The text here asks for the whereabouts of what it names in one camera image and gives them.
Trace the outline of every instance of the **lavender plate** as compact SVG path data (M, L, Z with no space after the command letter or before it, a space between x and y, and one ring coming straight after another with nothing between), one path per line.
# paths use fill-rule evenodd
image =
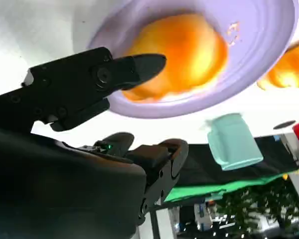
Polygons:
M135 104L121 92L109 96L111 110L135 118L166 118L201 111L238 94L268 72L283 55L297 25L298 0L127 0L109 15L90 48L108 47L114 57L129 48L141 28L166 16L196 12L229 43L229 62L216 86Z

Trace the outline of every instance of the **teal mug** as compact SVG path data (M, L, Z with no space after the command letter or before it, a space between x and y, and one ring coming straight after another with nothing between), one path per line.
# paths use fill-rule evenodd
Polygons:
M264 159L240 114L221 116L210 126L209 147L223 171L247 167Z

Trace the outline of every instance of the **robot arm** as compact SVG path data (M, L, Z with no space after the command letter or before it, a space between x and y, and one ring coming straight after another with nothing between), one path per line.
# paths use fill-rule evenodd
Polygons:
M30 68L0 96L0 238L125 239L179 178L188 145L169 139L129 151L118 133L72 148L31 134L72 129L109 108L106 97L157 75L160 55L112 59L106 48Z

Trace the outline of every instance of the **green cloth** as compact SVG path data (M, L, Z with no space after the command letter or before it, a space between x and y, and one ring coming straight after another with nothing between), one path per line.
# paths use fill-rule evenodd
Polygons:
M194 186L194 187L177 187L173 188L169 193L168 197L165 199L165 202L169 201L178 201L184 198L192 197L192 196L199 196L205 195L213 192L220 192L221 195L226 192L230 193L236 191L240 188L254 186L254 185L265 185L270 183L271 181L282 177L284 174L276 175L273 177L265 177L260 178L257 180L250 180L250 181L236 181L224 185L212 185L212 186Z

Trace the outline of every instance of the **orange fruit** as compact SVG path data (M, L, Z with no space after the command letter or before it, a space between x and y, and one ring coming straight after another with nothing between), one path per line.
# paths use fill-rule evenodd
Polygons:
M126 55L144 53L163 54L167 62L155 78L123 91L126 98L140 103L209 85L228 57L224 39L198 14L170 16L147 25Z

